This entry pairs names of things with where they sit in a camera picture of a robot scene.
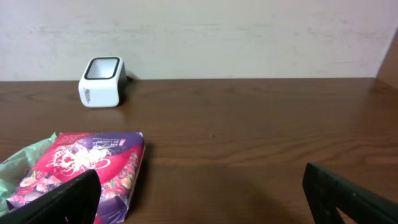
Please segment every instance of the dark wooden panel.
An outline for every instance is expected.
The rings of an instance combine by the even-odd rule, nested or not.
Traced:
[[[398,92],[371,78],[145,80],[116,108],[77,82],[0,83],[0,160],[54,131],[142,131],[127,223],[313,223],[307,162],[398,201]]]
[[[381,64],[377,79],[398,89],[398,30]]]

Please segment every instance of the pink candy bag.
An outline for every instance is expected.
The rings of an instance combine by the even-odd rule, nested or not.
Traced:
[[[101,181],[95,223],[124,221],[144,153],[141,133],[63,133],[7,200],[19,208],[88,169]]]

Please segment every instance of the candy bag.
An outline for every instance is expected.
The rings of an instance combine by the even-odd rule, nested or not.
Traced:
[[[101,182],[95,223],[124,221],[143,153],[141,133],[62,133],[19,183],[8,208],[19,208],[94,169]]]

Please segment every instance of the wood grain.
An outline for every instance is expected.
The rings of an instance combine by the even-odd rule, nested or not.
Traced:
[[[398,91],[373,78],[145,80],[116,108],[77,82],[0,83],[0,160],[54,131],[142,131],[126,223],[313,223],[307,162],[398,201]]]

